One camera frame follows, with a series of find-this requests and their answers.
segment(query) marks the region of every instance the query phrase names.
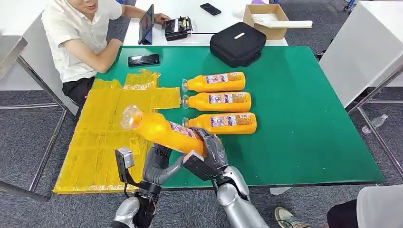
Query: black pants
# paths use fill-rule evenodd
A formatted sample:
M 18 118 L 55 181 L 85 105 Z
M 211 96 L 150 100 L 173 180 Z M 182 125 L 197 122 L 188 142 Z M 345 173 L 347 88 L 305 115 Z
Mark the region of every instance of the black pants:
M 333 206 L 327 212 L 329 228 L 358 228 L 357 200 Z
M 82 78 L 78 81 L 63 83 L 64 95 L 70 97 L 78 105 L 83 106 L 86 101 L 86 96 L 94 83 L 95 77 Z

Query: shoe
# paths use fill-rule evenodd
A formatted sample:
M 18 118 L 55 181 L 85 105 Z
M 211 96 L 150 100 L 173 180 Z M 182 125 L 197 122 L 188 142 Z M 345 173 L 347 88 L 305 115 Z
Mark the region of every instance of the shoe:
M 311 228 L 311 226 L 297 221 L 297 218 L 291 212 L 282 207 L 274 209 L 274 216 L 281 228 Z

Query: robotic arm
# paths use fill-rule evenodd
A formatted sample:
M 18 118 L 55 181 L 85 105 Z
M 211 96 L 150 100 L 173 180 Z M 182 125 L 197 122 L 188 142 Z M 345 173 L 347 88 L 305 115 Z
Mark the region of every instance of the robotic arm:
M 128 168 L 134 165 L 129 149 L 115 151 L 120 180 L 139 187 L 116 212 L 111 228 L 148 228 L 154 218 L 161 185 L 182 166 L 203 181 L 212 181 L 220 205 L 233 228 L 268 228 L 249 198 L 248 186 L 240 171 L 228 165 L 221 140 L 200 128 L 192 128 L 203 139 L 207 151 L 205 158 L 191 152 L 168 167 L 171 149 L 154 144 L 148 152 L 143 180 L 136 183 Z
M 190 153 L 183 166 L 201 180 L 210 179 L 219 204 L 224 208 L 233 228 L 268 228 L 249 198 L 249 188 L 241 172 L 228 165 L 221 140 L 200 128 L 192 128 L 204 141 L 206 158 Z
M 143 180 L 136 183 L 129 173 L 134 166 L 133 153 L 128 148 L 115 150 L 120 181 L 125 183 L 127 199 L 122 202 L 110 228 L 148 228 L 154 218 L 161 185 L 181 167 L 183 157 L 169 166 L 171 149 L 154 144 L 147 153 L 143 168 Z M 138 187 L 133 196 L 126 193 L 127 184 Z

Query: green cutting mat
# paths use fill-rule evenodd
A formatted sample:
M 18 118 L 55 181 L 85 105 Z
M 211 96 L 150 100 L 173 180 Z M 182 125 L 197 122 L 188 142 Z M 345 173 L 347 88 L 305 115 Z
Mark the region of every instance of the green cutting mat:
M 129 56 L 160 54 L 161 64 L 128 68 Z M 208 47 L 123 47 L 104 80 L 140 68 L 161 73 L 159 87 L 176 87 L 182 78 L 242 71 L 244 91 L 252 95 L 258 127 L 252 135 L 221 135 L 228 161 L 248 185 L 297 186 L 382 182 L 384 177 L 308 47 L 264 47 L 249 67 L 231 68 Z M 161 110 L 166 119 L 204 113 L 194 109 Z M 171 161 L 180 153 L 173 152 Z M 165 188 L 208 187 L 186 169 Z

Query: floor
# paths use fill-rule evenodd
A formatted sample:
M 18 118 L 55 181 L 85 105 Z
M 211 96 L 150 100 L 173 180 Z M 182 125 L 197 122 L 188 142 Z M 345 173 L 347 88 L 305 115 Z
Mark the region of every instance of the floor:
M 286 39 L 290 45 L 309 46 L 313 52 L 326 49 L 345 19 L 342 0 L 280 0 L 289 19 L 311 19 L 313 29 L 290 30 Z M 109 38 L 123 38 L 128 20 L 120 19 L 110 24 Z M 387 89 L 382 98 L 403 99 L 402 89 Z M 17 105 L 49 102 L 49 97 L 40 91 L 0 91 L 0 105 Z M 403 163 L 403 142 L 398 134 L 403 132 L 403 106 L 375 104 L 364 109 L 369 117 L 388 114 L 389 118 L 379 129 L 390 149 Z M 35 174 L 49 137 L 52 135 L 61 110 L 56 108 L 30 111 L 0 111 L 0 180 L 28 188 Z M 387 184 L 403 183 L 398 172 L 385 155 L 373 134 L 363 134 L 365 125 L 359 113 L 351 114 L 357 130 L 362 134 L 375 161 L 387 179 Z M 67 117 L 46 165 L 37 192 L 47 194 L 52 190 L 63 164 L 75 122 Z M 301 221 L 312 227 L 326 225 L 326 213 L 335 204 L 357 197 L 364 186 L 322 186 L 292 188 L 280 196 L 272 196 L 269 189 L 252 188 L 251 200 L 271 227 L 278 225 L 273 218 L 273 209 L 281 205 L 290 209 Z M 47 203 L 0 193 L 0 228 L 2 227 L 108 227 L 115 210 L 124 200 L 118 194 L 53 194 Z M 228 221 L 218 206 L 211 190 L 163 191 L 154 219 L 154 227 L 164 228 L 227 228 Z

